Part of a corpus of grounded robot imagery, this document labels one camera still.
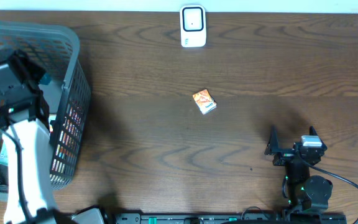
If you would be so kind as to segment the blue mouthwash bottle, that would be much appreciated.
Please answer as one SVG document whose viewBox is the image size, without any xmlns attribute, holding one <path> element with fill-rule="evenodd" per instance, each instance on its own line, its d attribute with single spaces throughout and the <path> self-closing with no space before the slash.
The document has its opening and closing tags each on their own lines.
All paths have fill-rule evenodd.
<svg viewBox="0 0 358 224">
<path fill-rule="evenodd" d="M 48 73 L 45 73 L 43 75 L 43 77 L 40 79 L 40 84 L 41 85 L 49 85 L 50 82 L 52 81 L 50 75 Z"/>
</svg>

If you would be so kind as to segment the light blue wet wipes pack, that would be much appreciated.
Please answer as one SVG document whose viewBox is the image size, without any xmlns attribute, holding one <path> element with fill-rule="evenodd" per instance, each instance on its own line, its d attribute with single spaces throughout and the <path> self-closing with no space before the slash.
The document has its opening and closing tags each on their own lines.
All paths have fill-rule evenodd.
<svg viewBox="0 0 358 224">
<path fill-rule="evenodd" d="M 9 162 L 9 157 L 8 157 L 7 149 L 6 146 L 3 144 L 0 150 L 0 165 L 8 166 L 8 162 Z"/>
</svg>

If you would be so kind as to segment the yellow red snack bag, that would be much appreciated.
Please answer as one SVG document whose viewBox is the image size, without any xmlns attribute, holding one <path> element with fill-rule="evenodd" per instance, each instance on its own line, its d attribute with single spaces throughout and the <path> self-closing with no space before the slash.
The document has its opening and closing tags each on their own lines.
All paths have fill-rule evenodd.
<svg viewBox="0 0 358 224">
<path fill-rule="evenodd" d="M 50 133 L 53 133 L 53 126 L 56 122 L 57 116 L 55 114 L 50 114 L 49 118 L 48 118 L 48 122 L 49 122 L 49 130 Z"/>
</svg>

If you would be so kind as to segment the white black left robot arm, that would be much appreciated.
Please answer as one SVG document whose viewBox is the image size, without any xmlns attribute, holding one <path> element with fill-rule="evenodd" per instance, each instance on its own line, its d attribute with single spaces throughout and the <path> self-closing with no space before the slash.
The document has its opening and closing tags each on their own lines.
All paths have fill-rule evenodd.
<svg viewBox="0 0 358 224">
<path fill-rule="evenodd" d="M 45 70 L 21 50 L 0 50 L 0 132 L 8 154 L 5 223 L 105 223 L 98 207 L 59 211 L 50 181 L 49 106 L 39 87 Z"/>
</svg>

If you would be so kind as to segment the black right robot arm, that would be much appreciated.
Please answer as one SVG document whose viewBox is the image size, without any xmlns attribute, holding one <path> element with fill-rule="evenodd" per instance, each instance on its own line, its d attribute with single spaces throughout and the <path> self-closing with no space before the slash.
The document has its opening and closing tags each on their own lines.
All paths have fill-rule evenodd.
<svg viewBox="0 0 358 224">
<path fill-rule="evenodd" d="M 322 213 L 328 209 L 332 182 L 310 174 L 310 168 L 321 161 L 326 150 L 327 146 L 312 126 L 309 134 L 303 135 L 291 148 L 280 147 L 277 131 L 275 127 L 271 128 L 265 154 L 273 156 L 273 165 L 285 168 L 283 194 L 290 204 L 287 216 L 292 213 Z"/>
</svg>

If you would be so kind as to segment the orange white small box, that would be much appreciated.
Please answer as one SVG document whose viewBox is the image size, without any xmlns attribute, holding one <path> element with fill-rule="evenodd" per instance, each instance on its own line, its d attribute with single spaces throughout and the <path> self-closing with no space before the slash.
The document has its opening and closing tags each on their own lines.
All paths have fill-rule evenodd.
<svg viewBox="0 0 358 224">
<path fill-rule="evenodd" d="M 209 91 L 207 89 L 201 90 L 193 94 L 193 99 L 203 115 L 214 110 L 217 106 L 217 103 L 209 94 Z"/>
</svg>

